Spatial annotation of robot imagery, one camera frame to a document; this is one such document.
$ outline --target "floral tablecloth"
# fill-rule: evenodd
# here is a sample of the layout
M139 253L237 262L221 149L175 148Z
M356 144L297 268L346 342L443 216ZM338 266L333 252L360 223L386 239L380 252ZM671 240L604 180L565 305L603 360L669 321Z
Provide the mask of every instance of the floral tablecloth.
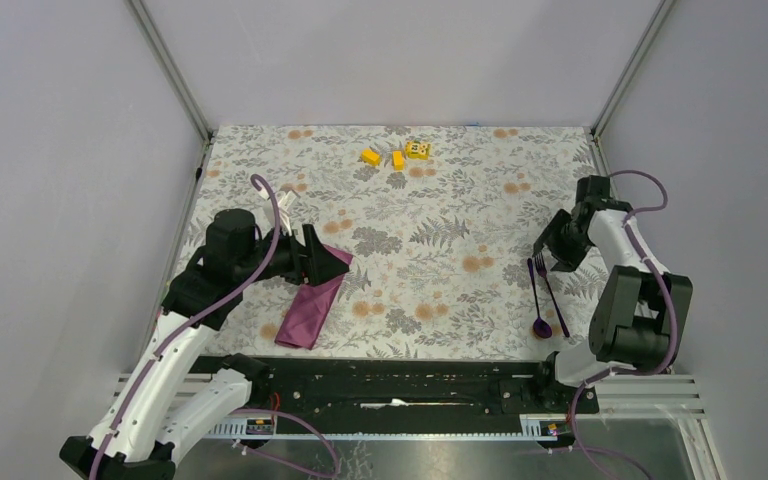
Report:
M396 172L390 154L409 140L430 142L431 158ZM382 155L377 168L359 159L365 148ZM557 333L540 340L526 258L595 171L581 128L226 126L177 269L218 211L260 210L259 173L300 194L295 225L313 223L355 259L313 350L273 343L298 287L271 279L245 292L208 354L540 360L586 338L607 274L592 252L577 272L550 275L571 339L538 278Z

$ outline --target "wire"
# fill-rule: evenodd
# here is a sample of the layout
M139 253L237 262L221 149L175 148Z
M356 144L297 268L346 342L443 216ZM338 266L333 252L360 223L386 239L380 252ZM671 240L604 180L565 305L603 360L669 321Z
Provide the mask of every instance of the wire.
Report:
M252 175L251 182L252 182L252 185L254 185L254 188L257 189L257 191L260 191L261 189L265 188L266 193L269 194L269 200L272 202L272 211L275 214L275 231L276 233L280 233L281 217L280 217L280 210L278 208L278 199L275 197L275 192L272 190L272 187L269 186L269 183L260 175L257 175L257 174ZM110 422L111 431L104 435L104 439L102 439L101 445L99 445L99 449L96 452L95 457L93 458L93 463L92 463L92 466L90 467L89 480L97 480L98 468L101 465L101 458L104 456L104 452L107 450L107 447L110 444L110 441L113 439L113 435L114 435L114 432L116 431L116 428L119 427L120 423L122 423L122 418L125 416L125 412L127 411L128 407L131 405L131 401L134 399L134 396L137 394L137 390L140 388L140 385L142 385L143 381L145 381L145 377L148 375L149 371L151 371L151 368L154 366L155 363L157 363L157 359L160 359L163 356L163 352L166 351L166 348L169 346L169 344L175 341L175 339L181 333L183 333L184 331L186 331L188 328L195 325L196 323L200 322L205 317L215 312L217 309L221 308L226 303L233 300L234 297L241 294L243 290L248 288L249 285L251 285L252 283L255 282L255 280L257 280L257 277L260 276L260 274L269 265L269 262L272 261L272 256L275 254L275 249L278 248L278 237L279 235L272 236L272 242L269 244L269 250L266 251L266 256L263 257L263 260L260 262L260 265L257 266L257 269L255 269L255 271L249 276L249 278L246 279L246 281L244 281L239 287L235 288L231 293L219 299L213 305L205 308L201 312L190 317L189 320L182 323L178 328L173 330L172 333L170 333L162 342L160 342L160 345L158 345L158 347L154 350L154 358L148 360L145 363L142 370L140 370L140 373L137 375L136 379L134 380L134 383L131 384L131 388L128 389L128 392L122 398L122 403L119 405L119 410L116 412L116 415L113 417L113 420Z
M637 252L637 255L640 256L640 259L643 262L643 264L646 265L646 268L648 268L649 271L652 273L652 276L655 277L655 282L658 283L658 288L661 291L661 295L664 297L664 303L666 304L667 312L669 313L669 319L670 319L670 340L667 347L667 354L664 355L664 359L661 360L661 363L659 363L658 366L656 366L652 370L641 372L639 370L630 369L630 368L608 367L606 370L585 379L584 382L582 382L582 384L575 391L575 395L573 395L572 397L572 402L570 402L570 411L569 411L568 417L569 417L570 427L572 428L573 436L578 441L577 449L581 450L581 452L584 453L584 456L587 457L590 463L592 463L593 466L595 466L600 472L602 472L608 478L611 478L614 480L619 480L619 479L615 477L612 473L605 470L601 465L599 465L599 463L596 461L596 459L593 458L590 452L617 456L619 458L622 458L632 463L634 466L639 468L646 475L647 478L653 478L653 477L651 473L649 473L645 468L643 468L642 465L640 465L636 460L632 459L631 457L628 457L628 456L625 456L624 454L619 454L619 452L613 452L613 451L606 451L610 453L599 452L595 448L584 446L584 443L581 441L581 438L578 435L578 424L576 421L576 409L578 408L578 400L581 398L581 394L584 392L585 388L611 375L639 375L639 376L658 375L670 365L670 362L672 362L672 359L675 356L676 348L678 345L678 320L676 318L675 305L673 304L673 298L670 295L670 291L667 288L667 284L664 282L664 279L661 276L661 273L658 271L658 268L655 266L655 263L649 259L648 254L643 249L643 246L640 244L640 240L637 238L637 235L635 235L634 229L632 229L631 225L628 223L628 221L631 220L638 213L657 212L659 210L663 210L667 208L667 204L669 203L669 196L667 195L667 189L664 188L664 184L661 183L660 180L655 178L655 176L650 175L646 172L641 172L640 170L619 170L608 175L608 178L612 178L618 175L638 175L641 177L648 178L658 187L658 190L661 191L661 196L663 197L663 201L658 206L635 208L630 212L628 212L625 218L623 218L623 230L625 231L626 235L628 235L628 239L631 242L631 246L634 248L634 251Z
M243 454L245 454L246 452L251 452L251 453L254 453L255 455L258 455L260 457L267 458L269 460L278 462L278 463L280 463L282 465L286 465L286 466L288 466L288 467L290 467L292 469L295 469L295 470L298 470L300 472L306 473L308 475L313 475L313 476L316 476L316 477L321 477L321 478L337 478L340 475L340 456L337 455L337 451L334 450L334 446L331 445L331 442L329 442L325 438L325 436L322 435L322 433L319 432L319 430L314 428L313 425L307 423L306 421L302 420L301 418L299 418L299 417L297 417L297 416L295 416L295 415L293 415L291 413L279 412L278 410L264 410L264 409L261 409L261 408L240 408L240 409L234 410L234 413L242 413L242 414L255 413L255 414L265 414L265 415L277 415L279 417L283 417L283 418L286 418L288 420L292 420L292 421L298 423L299 425L305 427L308 432L316 435L316 438L318 438L319 441L322 442L323 445L325 445L325 448L328 450L328 454L331 455L331 459L334 460L334 473L317 472L316 470L311 470L311 469L309 469L307 467L303 467L303 466L299 465L298 463L293 463L293 462L291 462L289 460L286 460L284 458L277 457L275 455L271 455L271 454L266 453L266 452L261 452L259 450L248 449L247 447L243 447Z
M526 452L519 452L519 455L555 455L555 454L563 454L563 453L572 453L581 451L581 447L567 447L567 448L550 448L548 450L533 450L533 451L526 451ZM646 470L646 467L644 467L640 462L635 460L633 457L626 455L625 453L618 452L616 450L610 450L608 448L599 448L599 447L590 447L590 451L593 453L598 453L600 455L605 455L608 457L617 457L621 460L625 460L626 462L633 465L635 468L640 470L644 475L646 475L646 478L649 480L654 480L655 477L652 476L651 473L649 473L648 470Z

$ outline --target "white wall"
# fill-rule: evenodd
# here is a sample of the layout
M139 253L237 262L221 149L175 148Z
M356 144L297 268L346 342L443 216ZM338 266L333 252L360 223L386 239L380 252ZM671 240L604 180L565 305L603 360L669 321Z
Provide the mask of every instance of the white wall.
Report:
M131 368L199 148L124 2L0 1L0 479Z
M604 145L613 170L645 169L672 194L641 224L695 285L679 364L729 478L768 478L768 2L679 2ZM618 188L657 198L645 181Z
M658 0L146 3L214 126L581 126Z

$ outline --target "fork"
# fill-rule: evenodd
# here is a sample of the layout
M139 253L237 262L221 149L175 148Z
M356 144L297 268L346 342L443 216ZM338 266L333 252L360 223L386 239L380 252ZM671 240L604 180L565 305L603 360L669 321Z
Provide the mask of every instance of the fork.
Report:
M564 322L564 316L561 315L561 309L558 308L558 302L555 300L555 294L552 293L552 285L549 284L549 271L546 270L546 261L543 259L543 252L537 252L534 256L534 266L537 268L537 275L543 277L543 281L546 282L546 287L549 288L549 295L552 297L552 303L555 304L555 311L558 313L558 320L561 321L561 330L564 331L564 336L569 338L569 329L566 322Z

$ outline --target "purple spoon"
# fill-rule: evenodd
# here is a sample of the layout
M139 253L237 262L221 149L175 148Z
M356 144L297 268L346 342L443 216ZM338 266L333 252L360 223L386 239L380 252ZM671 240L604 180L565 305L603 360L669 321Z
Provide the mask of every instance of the purple spoon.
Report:
M537 320L534 321L532 329L534 334L540 338L550 338L552 336L552 327L546 323L546 320L540 318L540 304L537 303L537 286L534 284L534 262L528 257L528 275L531 276L531 291L534 292L534 307L537 309Z

